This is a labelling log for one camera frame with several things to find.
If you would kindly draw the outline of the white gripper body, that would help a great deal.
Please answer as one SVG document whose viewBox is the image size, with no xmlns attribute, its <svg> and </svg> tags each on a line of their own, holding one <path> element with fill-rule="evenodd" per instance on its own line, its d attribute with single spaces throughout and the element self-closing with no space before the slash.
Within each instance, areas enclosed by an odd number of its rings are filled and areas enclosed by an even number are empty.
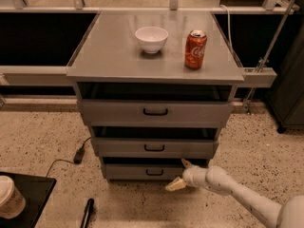
<svg viewBox="0 0 304 228">
<path fill-rule="evenodd" d="M 191 165 L 183 171 L 182 178 L 190 187 L 205 188 L 207 186 L 206 173 L 206 168 Z"/>
</svg>

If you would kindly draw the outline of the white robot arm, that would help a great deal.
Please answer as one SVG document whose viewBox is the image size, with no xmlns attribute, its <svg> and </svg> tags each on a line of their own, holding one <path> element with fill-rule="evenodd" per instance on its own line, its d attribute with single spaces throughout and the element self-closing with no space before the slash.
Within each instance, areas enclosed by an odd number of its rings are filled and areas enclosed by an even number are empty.
<svg viewBox="0 0 304 228">
<path fill-rule="evenodd" d="M 223 168 L 202 168 L 185 159 L 185 169 L 165 186 L 167 191 L 177 191 L 186 186 L 204 188 L 222 196 L 231 196 L 266 228 L 304 228 L 304 196 L 295 196 L 279 204 L 256 191 L 238 183 Z"/>
</svg>

